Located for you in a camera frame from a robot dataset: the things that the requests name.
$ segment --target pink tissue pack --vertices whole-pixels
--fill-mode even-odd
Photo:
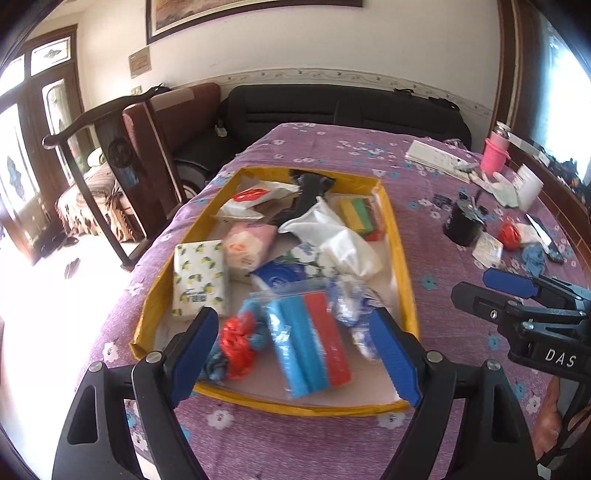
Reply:
[[[274,225],[234,223],[223,241],[230,276],[248,283],[248,274],[265,261],[276,235]]]

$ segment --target red sponge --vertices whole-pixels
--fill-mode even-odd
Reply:
[[[306,293],[303,295],[308,315],[320,343],[324,349],[324,361],[332,387],[338,387],[351,381],[351,370],[347,361],[345,347],[340,340],[336,321],[328,312],[326,295],[324,292]]]

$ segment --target black leather sofa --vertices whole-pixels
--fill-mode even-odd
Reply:
[[[196,187],[211,179],[234,156],[277,125],[310,122],[380,130],[396,134],[458,138],[468,148],[472,136],[459,108],[440,98],[421,98],[410,90],[377,90],[338,85],[238,86],[219,106],[218,129],[208,129],[174,153],[191,165]],[[218,132],[225,129],[227,136]],[[191,182],[191,172],[180,172]]]

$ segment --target floral print fabric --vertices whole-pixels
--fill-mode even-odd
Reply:
[[[455,310],[450,299],[452,287],[460,281],[482,285],[483,267],[475,262],[472,249],[459,247],[443,235],[449,211],[438,208],[432,200],[435,194],[457,199],[460,190],[474,195],[477,187],[405,160],[413,140],[409,135],[311,123],[278,126],[226,165],[203,192],[179,210],[132,273],[130,288],[103,325],[88,364],[97,359],[105,360],[109,367],[135,362],[128,342],[148,290],[184,233],[237,169],[280,165],[336,170],[379,178],[389,194],[413,284],[424,347],[436,349],[452,361],[472,365],[497,359],[531,426],[549,376],[509,362],[508,345],[496,327]],[[453,144],[428,138],[421,141],[470,162],[479,159],[477,154]],[[490,212],[488,232],[493,236],[498,234],[505,215],[524,221],[521,212],[500,208],[487,193],[480,202]],[[586,286],[576,256],[550,212],[537,200],[531,213],[544,222],[567,258],[564,265],[547,262],[548,274]],[[519,252],[504,253],[503,265],[525,274]],[[134,406],[133,401],[126,403],[132,439],[136,450],[150,458]],[[299,478],[311,480],[379,478],[412,417],[411,411],[366,418],[290,417],[202,395],[184,400],[175,413],[212,480],[291,480],[294,472]],[[442,478],[447,472],[461,419],[460,405],[454,404],[432,478]]]

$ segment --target pink thermos bottle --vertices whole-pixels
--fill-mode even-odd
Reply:
[[[484,155],[480,161],[480,169],[491,176],[496,171],[501,171],[505,167],[505,162],[509,156],[509,133],[511,128],[507,125],[497,122],[491,132],[491,136],[486,139]]]

